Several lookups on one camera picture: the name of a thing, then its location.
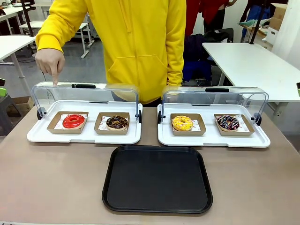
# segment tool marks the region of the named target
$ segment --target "yellow glazed donut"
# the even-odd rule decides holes
[[[172,125],[178,131],[190,131],[193,128],[193,121],[187,116],[176,116]]]

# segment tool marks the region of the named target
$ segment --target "sleeve cuff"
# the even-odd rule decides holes
[[[44,34],[39,38],[39,40],[36,41],[36,43],[38,45],[37,50],[41,50],[44,48],[53,48],[63,52],[59,41],[53,35]]]

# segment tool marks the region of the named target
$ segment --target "hand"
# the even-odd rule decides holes
[[[57,49],[41,49],[36,54],[36,63],[44,74],[52,76],[53,86],[57,86],[58,76],[65,65],[64,54]]]

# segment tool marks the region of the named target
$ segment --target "sprinkled donut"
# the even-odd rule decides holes
[[[216,118],[216,120],[223,131],[236,131],[240,126],[239,121],[233,116],[224,115]]]
[[[127,125],[127,119],[121,116],[112,116],[106,121],[106,126],[109,130],[125,130]]]
[[[190,131],[193,128],[193,121],[187,116],[176,116],[172,120],[172,126],[177,131]]]

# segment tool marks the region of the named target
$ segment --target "white desk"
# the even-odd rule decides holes
[[[11,31],[8,19],[10,19],[12,17],[16,17],[18,25],[20,26],[21,23],[20,23],[20,19],[18,17],[18,12],[23,11],[23,8],[22,7],[11,7],[11,8],[5,8],[3,10],[4,10],[4,12],[5,12],[6,15],[0,15],[0,22],[6,20],[9,32],[10,32],[10,34],[13,34],[12,31]]]
[[[0,48],[0,60],[3,60],[5,58],[7,58],[8,56],[11,56],[11,58],[14,62],[14,65],[17,69],[21,83],[22,83],[22,85],[26,91],[26,94],[28,96],[31,96],[31,91],[27,84],[25,76],[23,75],[20,64],[18,62],[18,59],[15,56],[15,52],[18,51],[19,49],[25,47],[26,45],[34,42],[35,39],[36,39],[36,37],[30,37],[30,36],[26,36],[26,35],[0,36],[0,43],[4,43],[1,45],[1,48]]]
[[[52,5],[53,2],[40,2],[40,3],[36,3],[33,4],[33,7],[41,7],[44,19],[47,19],[48,17],[48,11],[49,11],[49,7]]]
[[[260,45],[204,43],[203,47],[222,70],[219,85],[226,76],[234,86],[263,89],[275,110],[274,119],[289,102],[300,102],[296,86],[300,71]]]
[[[25,2],[24,4],[25,4],[25,5],[30,5],[31,3],[30,3],[30,2]],[[22,3],[12,3],[12,5],[13,5],[14,7],[22,7]]]

